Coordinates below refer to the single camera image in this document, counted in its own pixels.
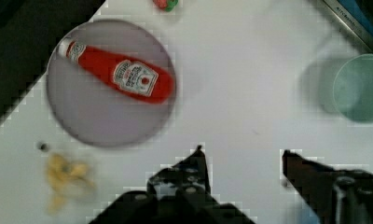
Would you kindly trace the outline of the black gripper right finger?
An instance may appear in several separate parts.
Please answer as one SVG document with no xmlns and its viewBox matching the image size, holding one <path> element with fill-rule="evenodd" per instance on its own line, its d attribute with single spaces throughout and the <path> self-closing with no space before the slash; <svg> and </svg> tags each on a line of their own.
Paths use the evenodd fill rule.
<svg viewBox="0 0 373 224">
<path fill-rule="evenodd" d="M 373 224 L 373 174 L 307 160 L 291 150 L 282 155 L 283 174 L 321 224 Z"/>
</svg>

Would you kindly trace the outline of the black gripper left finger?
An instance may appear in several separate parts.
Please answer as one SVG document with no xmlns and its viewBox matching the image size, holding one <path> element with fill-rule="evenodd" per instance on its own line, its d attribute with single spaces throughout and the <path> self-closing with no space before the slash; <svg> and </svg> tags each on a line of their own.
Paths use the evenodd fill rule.
<svg viewBox="0 0 373 224">
<path fill-rule="evenodd" d="M 211 195 L 202 147 L 148 178 L 146 190 L 120 195 L 90 224 L 255 224 L 231 203 Z"/>
</svg>

